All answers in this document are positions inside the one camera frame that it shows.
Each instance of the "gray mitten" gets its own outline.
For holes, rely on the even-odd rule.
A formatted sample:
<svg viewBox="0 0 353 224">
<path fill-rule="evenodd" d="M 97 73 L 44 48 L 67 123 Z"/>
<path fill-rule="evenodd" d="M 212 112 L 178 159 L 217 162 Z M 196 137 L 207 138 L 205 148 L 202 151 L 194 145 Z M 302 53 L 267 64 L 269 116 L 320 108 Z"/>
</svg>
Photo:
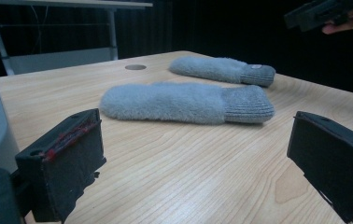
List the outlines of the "gray mitten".
<svg viewBox="0 0 353 224">
<path fill-rule="evenodd" d="M 230 58 L 185 56 L 175 59 L 169 67 L 173 73 L 222 82 L 270 86 L 275 69 L 268 65 L 247 64 Z"/>
<path fill-rule="evenodd" d="M 263 123 L 275 114 L 273 105 L 258 86 L 222 88 L 199 83 L 117 86 L 105 93 L 99 107 L 113 119 L 200 124 Z"/>
</svg>

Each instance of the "table surface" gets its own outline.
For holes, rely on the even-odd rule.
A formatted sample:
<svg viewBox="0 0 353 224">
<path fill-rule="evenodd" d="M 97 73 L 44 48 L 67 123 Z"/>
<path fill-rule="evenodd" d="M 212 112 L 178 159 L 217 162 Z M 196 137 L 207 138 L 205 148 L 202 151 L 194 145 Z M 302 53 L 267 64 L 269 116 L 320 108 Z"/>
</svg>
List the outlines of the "table surface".
<svg viewBox="0 0 353 224">
<path fill-rule="evenodd" d="M 152 3 L 103 1 L 103 0 L 0 0 L 0 5 L 52 6 L 52 7 L 103 7 L 103 8 L 153 7 Z"/>
<path fill-rule="evenodd" d="M 242 86 L 167 70 L 177 51 L 0 77 L 20 149 L 68 116 L 96 108 L 113 86 L 156 81 Z M 144 70 L 126 65 L 143 64 Z M 353 93 L 275 75 L 262 125 L 121 121 L 102 115 L 105 156 L 66 223 L 343 223 L 287 158 L 293 116 L 305 111 L 353 130 Z"/>
</svg>

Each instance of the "black wall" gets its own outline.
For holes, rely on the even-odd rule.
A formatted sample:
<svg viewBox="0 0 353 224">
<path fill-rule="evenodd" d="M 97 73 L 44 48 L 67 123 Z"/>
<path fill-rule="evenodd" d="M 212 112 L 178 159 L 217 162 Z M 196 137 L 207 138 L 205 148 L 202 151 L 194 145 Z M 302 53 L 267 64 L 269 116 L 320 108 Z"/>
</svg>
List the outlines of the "black wall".
<svg viewBox="0 0 353 224">
<path fill-rule="evenodd" d="M 272 65 L 278 73 L 353 91 L 353 32 L 324 35 L 320 27 L 301 33 L 288 30 L 283 16 L 308 1 L 155 0 L 147 10 L 118 10 L 120 58 L 172 50 L 191 50 L 214 57 Z M 44 7 L 0 6 L 0 21 L 23 21 L 32 27 L 2 28 L 10 54 L 101 48 L 108 45 L 102 9 L 51 7 L 52 23 L 93 26 L 42 27 Z M 0 76 L 4 74 L 0 63 Z"/>
</svg>

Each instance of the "fuzzy mitten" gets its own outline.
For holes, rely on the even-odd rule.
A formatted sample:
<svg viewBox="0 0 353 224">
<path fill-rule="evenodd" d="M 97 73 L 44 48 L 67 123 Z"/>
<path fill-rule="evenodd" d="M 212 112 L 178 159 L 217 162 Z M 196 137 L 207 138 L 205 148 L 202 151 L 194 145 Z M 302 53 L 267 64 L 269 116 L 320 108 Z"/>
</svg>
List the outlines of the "fuzzy mitten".
<svg viewBox="0 0 353 224">
<path fill-rule="evenodd" d="M 184 56 L 172 61 L 169 70 L 182 76 L 263 87 L 270 86 L 275 77 L 275 69 L 269 65 L 247 64 L 230 58 Z"/>
<path fill-rule="evenodd" d="M 199 83 L 128 84 L 108 90 L 100 110 L 113 119 L 200 124 L 263 123 L 275 114 L 258 86 L 222 88 Z"/>
</svg>

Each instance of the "black device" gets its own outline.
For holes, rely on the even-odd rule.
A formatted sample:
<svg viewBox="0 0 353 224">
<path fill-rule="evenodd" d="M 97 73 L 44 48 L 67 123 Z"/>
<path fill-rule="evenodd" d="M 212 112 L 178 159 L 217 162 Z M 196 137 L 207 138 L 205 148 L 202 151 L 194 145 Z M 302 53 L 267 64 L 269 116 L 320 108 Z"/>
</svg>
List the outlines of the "black device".
<svg viewBox="0 0 353 224">
<path fill-rule="evenodd" d="M 333 120 L 299 111 L 288 157 L 339 217 L 353 223 L 353 131 Z"/>
<path fill-rule="evenodd" d="M 296 8 L 284 16 L 287 27 L 299 26 L 309 31 L 327 21 L 342 24 L 348 20 L 347 13 L 353 10 L 353 0 L 316 0 Z"/>
<path fill-rule="evenodd" d="M 0 168 L 0 223 L 65 222 L 105 162 L 98 109 L 72 115 L 15 157 L 18 170 Z"/>
</svg>

